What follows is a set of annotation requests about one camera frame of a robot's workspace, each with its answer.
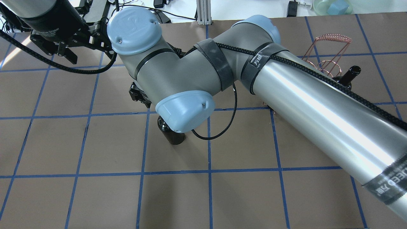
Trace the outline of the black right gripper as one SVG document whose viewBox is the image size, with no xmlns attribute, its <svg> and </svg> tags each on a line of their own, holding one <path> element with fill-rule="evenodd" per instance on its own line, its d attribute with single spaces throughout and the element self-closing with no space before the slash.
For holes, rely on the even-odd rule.
<svg viewBox="0 0 407 229">
<path fill-rule="evenodd" d="M 131 83 L 131 86 L 128 90 L 130 97 L 134 101 L 138 101 L 146 106 L 146 108 L 151 108 L 151 100 L 148 96 L 142 91 L 140 88 L 137 87 L 135 82 Z"/>
</svg>

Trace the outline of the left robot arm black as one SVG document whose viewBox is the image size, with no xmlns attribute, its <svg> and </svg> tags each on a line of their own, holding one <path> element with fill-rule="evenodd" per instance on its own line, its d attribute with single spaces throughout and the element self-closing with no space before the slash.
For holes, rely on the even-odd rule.
<svg viewBox="0 0 407 229">
<path fill-rule="evenodd" d="M 30 40 L 45 54 L 58 55 L 77 63 L 73 47 L 86 47 L 113 58 L 107 36 L 108 0 L 81 0 L 73 6 L 68 0 L 3 0 L 3 5 L 19 21 L 32 29 Z"/>
</svg>

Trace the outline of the right robot arm grey silver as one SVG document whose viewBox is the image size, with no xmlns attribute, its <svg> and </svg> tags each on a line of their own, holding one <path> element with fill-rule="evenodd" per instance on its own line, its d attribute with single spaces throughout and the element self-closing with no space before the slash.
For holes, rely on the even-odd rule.
<svg viewBox="0 0 407 229">
<path fill-rule="evenodd" d="M 215 110 L 213 96 L 239 80 L 406 220 L 406 123 L 290 53 L 269 18 L 239 21 L 181 58 L 139 6 L 115 13 L 107 35 L 172 131 L 198 127 Z"/>
</svg>

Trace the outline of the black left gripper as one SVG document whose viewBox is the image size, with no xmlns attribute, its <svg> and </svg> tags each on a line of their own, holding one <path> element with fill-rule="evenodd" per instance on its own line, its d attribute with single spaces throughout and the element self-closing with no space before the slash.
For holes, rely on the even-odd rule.
<svg viewBox="0 0 407 229">
<path fill-rule="evenodd" d="M 57 54 L 77 64 L 73 47 L 86 47 L 113 58 L 107 37 L 107 0 L 81 0 L 72 6 L 68 0 L 30 1 L 30 40 L 45 54 Z"/>
</svg>

